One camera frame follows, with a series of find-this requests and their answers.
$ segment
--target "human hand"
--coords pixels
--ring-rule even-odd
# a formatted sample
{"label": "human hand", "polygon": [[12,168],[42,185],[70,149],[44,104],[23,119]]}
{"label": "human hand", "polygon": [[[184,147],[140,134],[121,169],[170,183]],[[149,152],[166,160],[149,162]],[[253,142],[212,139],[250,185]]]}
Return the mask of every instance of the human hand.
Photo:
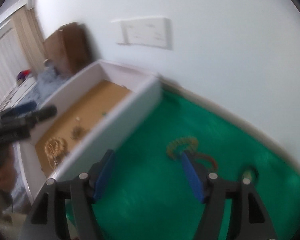
{"label": "human hand", "polygon": [[4,192],[10,192],[14,188],[17,179],[17,172],[13,166],[14,156],[11,146],[8,148],[8,151],[8,158],[0,167],[0,189]]}

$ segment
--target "wall switch plate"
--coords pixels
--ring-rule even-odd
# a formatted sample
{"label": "wall switch plate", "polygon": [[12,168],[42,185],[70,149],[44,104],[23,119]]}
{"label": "wall switch plate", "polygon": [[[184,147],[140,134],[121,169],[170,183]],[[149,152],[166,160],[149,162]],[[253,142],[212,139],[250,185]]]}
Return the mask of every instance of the wall switch plate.
{"label": "wall switch plate", "polygon": [[164,17],[139,18],[124,21],[128,43],[167,47],[167,27]]}
{"label": "wall switch plate", "polygon": [[114,20],[115,41],[118,44],[139,44],[168,49],[169,19],[165,17],[143,17]]}

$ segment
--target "jewelry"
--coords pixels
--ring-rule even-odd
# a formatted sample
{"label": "jewelry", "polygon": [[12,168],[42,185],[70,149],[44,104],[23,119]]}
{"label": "jewelry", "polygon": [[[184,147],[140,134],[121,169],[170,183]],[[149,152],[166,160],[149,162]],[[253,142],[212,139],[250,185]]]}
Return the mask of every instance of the jewelry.
{"label": "jewelry", "polygon": [[56,169],[67,154],[67,142],[61,137],[51,137],[44,145],[49,165]]}
{"label": "jewelry", "polygon": [[85,129],[80,125],[81,118],[77,117],[76,121],[78,122],[78,125],[72,128],[71,130],[71,139],[72,140],[79,140],[83,137],[85,134]]}
{"label": "jewelry", "polygon": [[[180,153],[183,150],[188,150],[190,152],[196,152],[198,149],[198,145],[199,145],[199,142],[198,142],[197,138],[195,138],[195,137],[191,137],[191,136],[181,137],[181,138],[178,138],[168,144],[167,155],[172,160],[176,160],[177,158],[179,158]],[[179,151],[179,153],[176,153],[176,150],[180,149],[180,148],[182,148],[182,150]]]}

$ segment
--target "white window blind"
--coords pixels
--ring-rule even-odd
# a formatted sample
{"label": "white window blind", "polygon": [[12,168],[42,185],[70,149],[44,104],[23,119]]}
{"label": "white window blind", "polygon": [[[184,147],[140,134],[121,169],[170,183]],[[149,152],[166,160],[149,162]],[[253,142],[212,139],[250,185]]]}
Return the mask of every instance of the white window blind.
{"label": "white window blind", "polygon": [[15,30],[10,29],[0,38],[0,104],[16,86],[20,71],[29,69],[17,40]]}

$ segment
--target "light switch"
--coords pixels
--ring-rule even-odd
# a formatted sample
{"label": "light switch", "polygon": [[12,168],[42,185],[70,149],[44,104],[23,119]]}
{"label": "light switch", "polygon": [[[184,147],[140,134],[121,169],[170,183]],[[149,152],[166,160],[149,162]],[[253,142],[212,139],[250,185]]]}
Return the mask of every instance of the light switch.
{"label": "light switch", "polygon": [[124,21],[128,43],[167,47],[165,17],[149,17]]}

